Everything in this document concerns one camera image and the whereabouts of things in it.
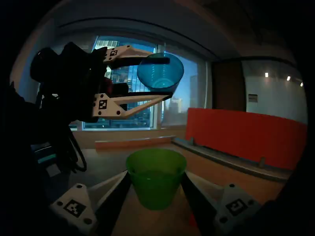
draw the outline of green cup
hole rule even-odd
[[[186,168],[186,159],[169,149],[143,149],[126,161],[128,173],[141,204],[164,210],[171,203]]]

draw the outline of black cable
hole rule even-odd
[[[76,141],[76,139],[75,139],[75,137],[74,137],[74,135],[73,135],[73,133],[72,133],[70,127],[68,127],[68,131],[69,131],[68,137],[69,137],[69,139],[70,139],[70,142],[71,142],[72,145],[73,145],[72,148],[73,148],[73,150],[74,150],[74,153],[75,153],[75,155],[76,155],[76,151],[75,151],[75,150],[77,150],[77,152],[79,153],[79,156],[80,156],[80,158],[81,158],[81,160],[82,160],[82,163],[83,163],[83,167],[81,167],[81,166],[79,166],[79,165],[77,164],[77,162],[74,162],[74,169],[84,172],[84,171],[86,171],[86,169],[87,169],[87,164],[86,164],[84,155],[83,155],[82,150],[81,150],[81,148],[80,148],[78,142]]]

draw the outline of screw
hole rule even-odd
[[[90,218],[84,218],[83,222],[87,225],[90,225],[92,223],[92,220]]]
[[[223,217],[221,217],[221,218],[219,219],[219,221],[220,221],[222,224],[224,224],[224,223],[226,223],[226,222],[228,221],[228,219],[227,219],[225,216],[223,216]]]

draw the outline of orange panel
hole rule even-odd
[[[306,144],[307,125],[276,116],[189,108],[186,139],[237,157],[293,170]]]

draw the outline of blue cup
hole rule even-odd
[[[167,63],[154,63],[165,59]],[[143,59],[138,67],[137,76],[151,92],[175,92],[184,75],[183,63],[169,53],[156,53]]]

